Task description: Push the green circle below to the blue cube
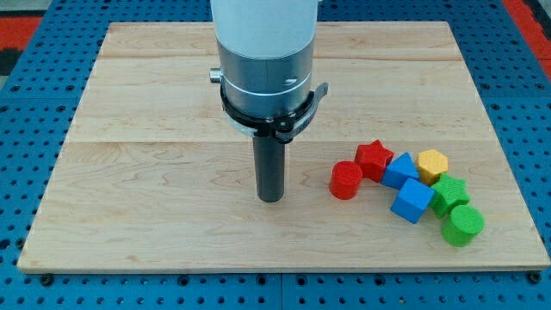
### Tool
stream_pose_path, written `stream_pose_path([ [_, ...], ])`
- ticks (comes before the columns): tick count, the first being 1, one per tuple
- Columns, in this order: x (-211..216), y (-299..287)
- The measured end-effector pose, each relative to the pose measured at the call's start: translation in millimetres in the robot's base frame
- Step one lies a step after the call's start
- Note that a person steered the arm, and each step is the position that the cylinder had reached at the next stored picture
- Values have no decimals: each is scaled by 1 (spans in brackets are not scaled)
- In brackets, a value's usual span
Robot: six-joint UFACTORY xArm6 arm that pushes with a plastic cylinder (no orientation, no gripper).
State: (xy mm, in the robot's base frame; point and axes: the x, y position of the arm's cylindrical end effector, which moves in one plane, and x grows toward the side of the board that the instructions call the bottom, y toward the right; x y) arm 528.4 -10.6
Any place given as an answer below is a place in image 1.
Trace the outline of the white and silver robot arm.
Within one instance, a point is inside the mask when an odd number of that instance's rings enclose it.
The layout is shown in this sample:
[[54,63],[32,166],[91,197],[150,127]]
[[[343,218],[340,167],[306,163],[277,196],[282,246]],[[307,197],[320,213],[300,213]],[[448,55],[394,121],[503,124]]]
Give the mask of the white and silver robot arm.
[[327,86],[311,89],[318,0],[212,0],[227,117],[252,137],[288,143]]

